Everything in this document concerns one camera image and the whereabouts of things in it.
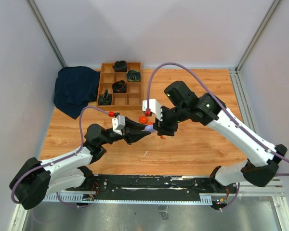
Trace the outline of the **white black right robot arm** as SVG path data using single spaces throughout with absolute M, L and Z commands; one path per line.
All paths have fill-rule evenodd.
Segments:
M 284 145 L 264 140 L 236 118 L 218 98 L 209 93 L 197 97 L 183 81 L 173 82 L 164 93 L 173 108 L 162 106 L 155 99 L 143 102 L 143 110 L 156 116 L 153 128 L 159 136 L 174 136 L 180 122 L 191 120 L 223 135 L 247 158 L 231 166 L 217 166 L 208 179 L 198 185 L 200 189 L 218 193 L 226 186 L 242 181 L 265 187 L 273 179 L 281 157 L 287 152 Z

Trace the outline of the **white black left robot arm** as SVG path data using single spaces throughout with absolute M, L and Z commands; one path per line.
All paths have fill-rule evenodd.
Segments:
M 117 116 L 112 125 L 105 129 L 91 124 L 80 147 L 66 154 L 43 161 L 35 157 L 26 160 L 9 185 L 12 201 L 30 210 L 49 194 L 77 187 L 89 190 L 93 186 L 93 178 L 83 168 L 101 159 L 106 153 L 103 145 L 120 140 L 131 145 L 151 133 L 145 125 L 126 116 Z

